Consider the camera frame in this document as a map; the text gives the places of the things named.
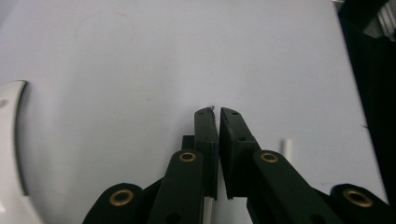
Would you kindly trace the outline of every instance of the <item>white surface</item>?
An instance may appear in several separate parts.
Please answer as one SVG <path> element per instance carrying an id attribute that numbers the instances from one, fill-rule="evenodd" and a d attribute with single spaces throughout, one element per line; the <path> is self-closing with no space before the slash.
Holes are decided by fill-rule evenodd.
<path id="1" fill-rule="evenodd" d="M 31 84 L 22 162 L 48 223 L 79 223 L 108 187 L 163 176 L 208 105 L 242 113 L 264 149 L 292 139 L 313 187 L 384 198 L 329 0 L 19 1 L 0 72 Z M 251 223 L 219 179 L 213 223 Z"/>
<path id="2" fill-rule="evenodd" d="M 23 195 L 16 158 L 15 122 L 24 86 L 17 81 L 0 87 L 0 223 L 42 223 Z"/>

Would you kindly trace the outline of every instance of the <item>black mechanical part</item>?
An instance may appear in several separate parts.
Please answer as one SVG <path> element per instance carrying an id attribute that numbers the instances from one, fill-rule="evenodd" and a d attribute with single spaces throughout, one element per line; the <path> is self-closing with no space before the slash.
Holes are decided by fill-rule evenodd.
<path id="1" fill-rule="evenodd" d="M 276 218 L 270 205 L 260 194 L 259 188 L 251 188 L 247 197 L 247 210 L 253 224 L 276 224 Z"/>
<path id="2" fill-rule="evenodd" d="M 85 216 L 83 223 L 141 223 L 138 211 L 141 193 L 142 189 L 132 184 L 118 184 L 107 189 Z"/>
<path id="3" fill-rule="evenodd" d="M 390 206 L 396 208 L 396 42 L 363 30 L 388 0 L 346 0 L 338 13 Z"/>
<path id="4" fill-rule="evenodd" d="M 169 162 L 148 224 L 201 224 L 203 206 L 203 154 L 181 150 Z"/>
<path id="5" fill-rule="evenodd" d="M 331 198 L 334 210 L 345 223 L 396 223 L 396 211 L 367 189 L 350 184 L 337 185 L 332 188 Z"/>
<path id="6" fill-rule="evenodd" d="M 253 161 L 254 182 L 276 223 L 343 223 L 281 154 L 257 151 Z"/>
<path id="7" fill-rule="evenodd" d="M 149 220 L 149 214 L 152 206 L 154 205 L 155 199 L 157 198 L 158 191 L 160 190 L 163 179 L 157 180 L 154 184 L 143 189 L 138 206 L 139 223 L 147 223 Z"/>
<path id="8" fill-rule="evenodd" d="M 195 137 L 194 135 L 183 135 L 183 139 L 181 141 L 181 150 L 194 150 Z"/>
<path id="9" fill-rule="evenodd" d="M 222 108 L 219 155 L 228 199 L 247 197 L 252 173 L 251 156 L 260 146 L 241 114 Z"/>
<path id="10" fill-rule="evenodd" d="M 219 135 L 212 108 L 207 107 L 195 112 L 194 129 L 194 149 L 201 152 L 205 158 L 205 196 L 216 200 L 218 198 Z"/>

